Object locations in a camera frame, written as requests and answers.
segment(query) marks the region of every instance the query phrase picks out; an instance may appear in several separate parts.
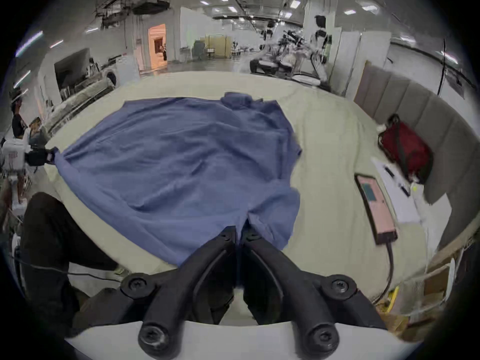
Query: gray upholstered headboard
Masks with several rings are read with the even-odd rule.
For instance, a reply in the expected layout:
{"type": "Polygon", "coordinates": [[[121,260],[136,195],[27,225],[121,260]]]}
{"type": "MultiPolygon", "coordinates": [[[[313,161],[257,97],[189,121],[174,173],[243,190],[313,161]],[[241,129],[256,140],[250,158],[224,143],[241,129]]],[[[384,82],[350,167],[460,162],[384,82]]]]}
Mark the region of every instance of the gray upholstered headboard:
{"type": "Polygon", "coordinates": [[[480,141],[435,93],[370,63],[363,69],[354,101],[379,124],[397,113],[432,149],[425,198],[432,204],[447,193],[452,214],[439,248],[445,247],[480,210],[480,141]]]}

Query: white wall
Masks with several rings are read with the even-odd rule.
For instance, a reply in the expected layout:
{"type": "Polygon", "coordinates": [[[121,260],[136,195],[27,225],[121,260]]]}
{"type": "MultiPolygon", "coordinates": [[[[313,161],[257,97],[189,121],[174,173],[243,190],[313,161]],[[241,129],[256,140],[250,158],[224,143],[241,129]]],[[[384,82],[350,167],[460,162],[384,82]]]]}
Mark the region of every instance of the white wall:
{"type": "MultiPolygon", "coordinates": [[[[442,75],[442,65],[418,52],[390,45],[387,57],[393,61],[385,61],[384,69],[403,75],[437,94],[442,75]]],[[[478,94],[466,82],[462,81],[464,98],[449,85],[443,82],[440,97],[445,100],[473,129],[480,139],[480,100],[478,94]]]]}
{"type": "Polygon", "coordinates": [[[150,51],[148,47],[148,29],[165,24],[166,28],[166,59],[168,62],[180,59],[180,8],[172,7],[156,15],[132,17],[133,41],[141,39],[144,68],[151,69],[150,51]]]}
{"type": "Polygon", "coordinates": [[[118,28],[83,33],[74,41],[64,42],[50,50],[45,55],[37,76],[45,100],[51,99],[54,105],[62,102],[54,65],[85,48],[90,50],[90,56],[99,65],[106,63],[109,57],[133,53],[132,22],[127,18],[118,28]]]}
{"type": "Polygon", "coordinates": [[[224,33],[226,36],[231,36],[232,40],[235,40],[240,47],[253,48],[255,51],[260,51],[260,44],[265,43],[260,33],[251,29],[237,29],[232,31],[228,28],[222,30],[221,33],[224,33]]]}
{"type": "Polygon", "coordinates": [[[388,48],[383,69],[408,77],[435,93],[442,76],[442,65],[439,62],[398,45],[390,45],[388,48]]]}
{"type": "Polygon", "coordinates": [[[185,7],[180,8],[180,46],[192,48],[195,40],[222,33],[222,22],[185,7]]]}

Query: black pants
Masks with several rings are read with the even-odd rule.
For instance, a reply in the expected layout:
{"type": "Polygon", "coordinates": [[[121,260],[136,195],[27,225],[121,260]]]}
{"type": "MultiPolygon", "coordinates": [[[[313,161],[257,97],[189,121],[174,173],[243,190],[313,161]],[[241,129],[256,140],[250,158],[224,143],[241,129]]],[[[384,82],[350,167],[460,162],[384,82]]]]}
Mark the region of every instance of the black pants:
{"type": "MultiPolygon", "coordinates": [[[[114,270],[108,257],[80,229],[64,205],[46,193],[28,203],[20,243],[21,260],[36,266],[68,270],[69,263],[114,270]]],[[[22,265],[25,290],[33,310],[62,337],[69,336],[78,300],[66,274],[22,265]]]]}

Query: white partition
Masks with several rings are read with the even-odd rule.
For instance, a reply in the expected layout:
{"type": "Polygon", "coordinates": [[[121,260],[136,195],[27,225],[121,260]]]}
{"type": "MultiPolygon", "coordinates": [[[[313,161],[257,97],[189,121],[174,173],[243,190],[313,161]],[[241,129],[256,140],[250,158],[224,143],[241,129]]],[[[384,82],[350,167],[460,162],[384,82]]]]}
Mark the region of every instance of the white partition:
{"type": "Polygon", "coordinates": [[[392,33],[386,31],[368,31],[362,33],[351,78],[346,89],[345,97],[347,99],[353,100],[357,94],[357,88],[360,84],[366,61],[369,61],[376,67],[384,67],[391,38],[392,33]]]}
{"type": "Polygon", "coordinates": [[[360,39],[360,32],[342,32],[338,53],[330,75],[330,86],[332,92],[339,95],[347,86],[349,76],[352,70],[357,46],[360,39]]]}

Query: cable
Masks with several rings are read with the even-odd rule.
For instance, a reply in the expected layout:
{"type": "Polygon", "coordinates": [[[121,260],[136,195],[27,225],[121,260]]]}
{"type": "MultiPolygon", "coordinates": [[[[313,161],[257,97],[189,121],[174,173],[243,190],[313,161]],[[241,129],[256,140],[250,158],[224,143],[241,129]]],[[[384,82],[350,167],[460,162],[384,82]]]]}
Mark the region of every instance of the cable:
{"type": "Polygon", "coordinates": [[[13,260],[15,261],[18,261],[19,263],[21,264],[24,264],[26,266],[29,266],[29,267],[32,267],[32,268],[35,268],[35,269],[45,269],[47,271],[55,271],[55,272],[59,272],[59,273],[63,273],[65,275],[73,275],[73,276],[90,276],[91,278],[94,278],[94,279],[98,279],[98,280],[106,280],[106,281],[115,281],[117,283],[121,283],[120,280],[116,280],[116,279],[105,279],[104,277],[99,277],[99,276],[95,276],[94,274],[91,274],[91,273],[73,273],[73,272],[68,272],[68,271],[62,271],[61,269],[58,269],[58,268],[53,268],[53,267],[42,267],[42,266],[39,266],[39,265],[33,265],[33,264],[30,264],[28,262],[25,262],[23,260],[20,260],[18,258],[16,258],[15,256],[10,256],[13,260]]]}
{"type": "Polygon", "coordinates": [[[393,278],[393,252],[392,252],[392,244],[388,242],[387,244],[387,252],[388,252],[388,261],[390,262],[390,272],[388,273],[388,280],[387,280],[387,286],[381,293],[379,297],[377,297],[374,301],[372,301],[372,304],[377,304],[387,293],[387,291],[390,289],[390,284],[392,284],[392,278],[393,278]]]}

